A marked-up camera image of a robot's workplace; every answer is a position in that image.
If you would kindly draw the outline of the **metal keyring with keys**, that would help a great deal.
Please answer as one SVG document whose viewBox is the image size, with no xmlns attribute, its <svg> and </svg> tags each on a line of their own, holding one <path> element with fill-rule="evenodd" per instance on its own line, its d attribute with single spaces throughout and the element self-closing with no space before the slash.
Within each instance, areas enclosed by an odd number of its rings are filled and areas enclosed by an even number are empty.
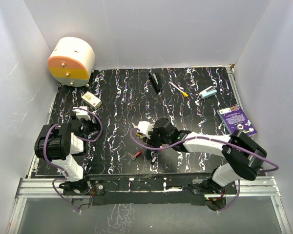
<svg viewBox="0 0 293 234">
<path fill-rule="evenodd" d="M 137 126 L 134 123 L 132 123 L 132 126 L 134 128 L 137 128 Z M 140 132 L 136 132 L 136 136 L 137 136 L 138 139 L 142 140 L 146 135 L 143 134 L 143 133 L 140 133 Z"/>
</svg>

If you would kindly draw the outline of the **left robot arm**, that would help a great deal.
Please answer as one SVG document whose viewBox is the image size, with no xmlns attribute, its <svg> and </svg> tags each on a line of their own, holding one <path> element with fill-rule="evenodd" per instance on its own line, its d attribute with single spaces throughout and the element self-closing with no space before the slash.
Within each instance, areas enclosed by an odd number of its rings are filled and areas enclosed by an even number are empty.
<svg viewBox="0 0 293 234">
<path fill-rule="evenodd" d="M 74 182 L 74 189 L 84 195 L 91 189 L 91 182 L 84 178 L 84 170 L 74 157 L 86 153 L 86 138 L 101 127 L 90 116 L 73 115 L 68 123 L 43 125 L 34 145 L 35 155 L 60 170 L 67 181 Z"/>
</svg>

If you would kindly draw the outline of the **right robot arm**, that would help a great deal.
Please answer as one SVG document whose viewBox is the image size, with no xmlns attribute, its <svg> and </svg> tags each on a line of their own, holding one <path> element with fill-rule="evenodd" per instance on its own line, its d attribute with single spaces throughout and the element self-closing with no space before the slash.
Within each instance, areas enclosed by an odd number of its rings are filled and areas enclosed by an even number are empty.
<svg viewBox="0 0 293 234">
<path fill-rule="evenodd" d="M 227 162 L 212 171 L 200 188 L 217 194 L 238 179 L 254 181 L 267 152 L 242 131 L 231 135 L 204 135 L 177 129 L 167 118 L 148 124 L 142 131 L 144 142 L 154 148 L 170 145 L 178 152 L 207 153 L 221 156 Z"/>
</svg>

